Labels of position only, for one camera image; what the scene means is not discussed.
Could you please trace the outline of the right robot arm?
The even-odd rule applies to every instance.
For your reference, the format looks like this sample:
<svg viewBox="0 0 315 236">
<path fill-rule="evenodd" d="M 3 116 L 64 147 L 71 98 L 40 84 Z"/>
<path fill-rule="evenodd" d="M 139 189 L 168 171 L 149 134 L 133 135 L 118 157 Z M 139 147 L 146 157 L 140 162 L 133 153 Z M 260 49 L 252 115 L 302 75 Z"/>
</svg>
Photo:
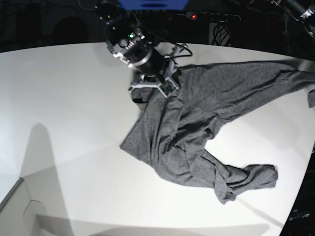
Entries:
<svg viewBox="0 0 315 236">
<path fill-rule="evenodd" d="M 181 74 L 177 58 L 193 55 L 186 44 L 172 43 L 172 51 L 157 50 L 164 38 L 149 30 L 133 10 L 126 10 L 117 0 L 99 0 L 94 6 L 105 23 L 104 37 L 108 51 L 133 70 L 128 92 L 157 90 L 164 98 L 178 95 Z"/>
</svg>

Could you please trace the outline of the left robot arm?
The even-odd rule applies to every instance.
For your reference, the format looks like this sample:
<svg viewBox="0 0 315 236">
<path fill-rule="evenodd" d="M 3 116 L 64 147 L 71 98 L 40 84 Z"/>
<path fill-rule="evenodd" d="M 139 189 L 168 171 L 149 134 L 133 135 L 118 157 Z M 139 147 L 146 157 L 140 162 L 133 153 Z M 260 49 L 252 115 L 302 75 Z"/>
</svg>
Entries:
<svg viewBox="0 0 315 236">
<path fill-rule="evenodd" d="M 315 1 L 314 0 L 272 0 L 294 20 L 300 22 L 308 35 L 315 37 Z"/>
</svg>

